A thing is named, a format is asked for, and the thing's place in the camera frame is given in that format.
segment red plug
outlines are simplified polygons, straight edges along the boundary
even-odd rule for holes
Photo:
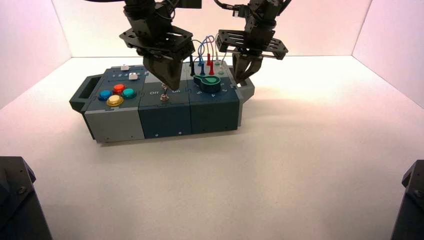
[[[212,63],[210,64],[209,75],[215,75],[215,73],[214,73],[214,65]]]
[[[208,54],[207,54],[207,63],[206,63],[206,65],[207,65],[207,66],[212,65],[212,62],[211,62],[211,54],[210,54],[210,53],[208,53]]]

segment white button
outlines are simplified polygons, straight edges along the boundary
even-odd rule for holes
[[[128,66],[128,65],[122,65],[122,66],[120,66],[120,70],[121,71],[128,71],[128,70],[130,70],[130,66]]]
[[[139,76],[135,72],[131,72],[128,76],[129,80],[137,80],[138,78],[139,78]]]

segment blue plug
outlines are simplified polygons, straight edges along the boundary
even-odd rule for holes
[[[206,74],[205,74],[205,63],[202,63],[201,64],[201,72],[200,72],[200,75],[201,76],[205,76]]]

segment red button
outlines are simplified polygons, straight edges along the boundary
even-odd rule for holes
[[[114,94],[121,94],[125,89],[125,85],[124,84],[116,84],[115,86],[113,86],[113,93]]]

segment screw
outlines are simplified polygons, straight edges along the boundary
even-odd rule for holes
[[[422,191],[420,191],[420,190],[413,191],[413,194],[415,195],[415,197],[417,197],[419,199],[424,198],[424,193]]]
[[[20,188],[18,188],[18,190],[16,191],[16,193],[17,193],[18,195],[22,195],[22,194],[24,194],[26,191],[27,191],[27,188],[26,188],[26,187],[24,187],[24,186],[21,186]]]

